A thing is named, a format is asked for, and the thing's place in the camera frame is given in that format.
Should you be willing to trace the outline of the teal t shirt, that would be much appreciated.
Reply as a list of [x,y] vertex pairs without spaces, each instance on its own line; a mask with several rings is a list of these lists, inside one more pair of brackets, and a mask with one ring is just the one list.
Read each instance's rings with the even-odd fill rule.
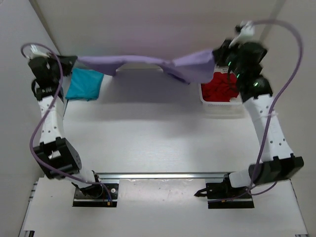
[[66,94],[67,100],[97,100],[104,75],[94,70],[74,68]]

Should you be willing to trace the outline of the purple t shirt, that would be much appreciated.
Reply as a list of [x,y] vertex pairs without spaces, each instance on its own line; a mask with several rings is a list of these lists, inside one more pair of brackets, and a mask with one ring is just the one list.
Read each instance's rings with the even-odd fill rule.
[[139,55],[80,56],[78,62],[100,73],[114,76],[125,64],[143,63],[159,66],[163,72],[183,83],[209,83],[213,79],[216,62],[211,49],[180,58],[166,60]]

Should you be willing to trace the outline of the red t shirt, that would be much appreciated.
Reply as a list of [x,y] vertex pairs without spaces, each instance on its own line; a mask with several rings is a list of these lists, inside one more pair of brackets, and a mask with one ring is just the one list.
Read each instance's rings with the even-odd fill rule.
[[239,92],[236,87],[237,78],[234,74],[215,72],[209,83],[201,85],[203,100],[207,102],[230,102],[237,98]]

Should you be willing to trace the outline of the white plastic basket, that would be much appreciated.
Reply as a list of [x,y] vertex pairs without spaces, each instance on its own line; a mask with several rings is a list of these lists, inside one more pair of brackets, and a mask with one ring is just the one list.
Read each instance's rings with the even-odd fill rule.
[[[228,72],[228,68],[227,67],[216,67],[214,70],[215,72],[221,72],[221,73],[228,73],[228,74],[232,74]],[[203,108],[209,112],[209,113],[217,113],[217,114],[224,114],[224,115],[228,115],[228,114],[242,114],[244,111],[242,102],[241,102],[241,98],[240,95],[238,95],[237,98],[233,98],[231,99],[230,102],[207,102],[205,100],[203,100],[202,97],[202,92],[201,92],[201,85],[198,85],[198,89],[199,89],[199,97],[200,100],[202,102],[202,106]]]

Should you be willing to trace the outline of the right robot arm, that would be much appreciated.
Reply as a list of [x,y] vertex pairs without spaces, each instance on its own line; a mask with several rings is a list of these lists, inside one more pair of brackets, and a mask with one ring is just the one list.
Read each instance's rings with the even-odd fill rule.
[[242,188],[250,191],[254,186],[288,180],[304,166],[303,158],[295,156],[286,141],[274,110],[276,98],[261,73],[266,54],[258,42],[233,43],[231,39],[213,52],[217,66],[227,67],[228,74],[236,76],[236,88],[261,144],[255,164],[225,177],[222,193],[230,198]]

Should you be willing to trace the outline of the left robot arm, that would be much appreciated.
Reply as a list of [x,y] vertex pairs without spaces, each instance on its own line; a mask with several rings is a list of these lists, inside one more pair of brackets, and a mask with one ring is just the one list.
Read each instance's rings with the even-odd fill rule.
[[87,193],[97,198],[104,186],[93,171],[83,168],[78,152],[65,137],[63,126],[65,103],[60,77],[71,74],[76,59],[39,54],[28,62],[35,76],[31,89],[41,112],[39,144],[31,145],[31,151],[47,178],[69,179],[80,188],[86,187]]

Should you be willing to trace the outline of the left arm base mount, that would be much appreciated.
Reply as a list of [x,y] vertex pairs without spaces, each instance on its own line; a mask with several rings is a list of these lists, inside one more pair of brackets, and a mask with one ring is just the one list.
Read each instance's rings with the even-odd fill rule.
[[109,207],[115,208],[118,204],[119,180],[103,179],[95,174],[95,179],[102,185],[92,185],[80,189],[75,186],[73,207]]

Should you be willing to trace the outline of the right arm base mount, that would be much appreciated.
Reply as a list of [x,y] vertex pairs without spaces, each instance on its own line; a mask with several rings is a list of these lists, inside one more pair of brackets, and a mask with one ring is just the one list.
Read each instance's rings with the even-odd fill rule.
[[252,196],[246,191],[247,187],[233,188],[228,174],[221,182],[206,182],[205,188],[198,190],[194,196],[207,198],[208,209],[252,209]]

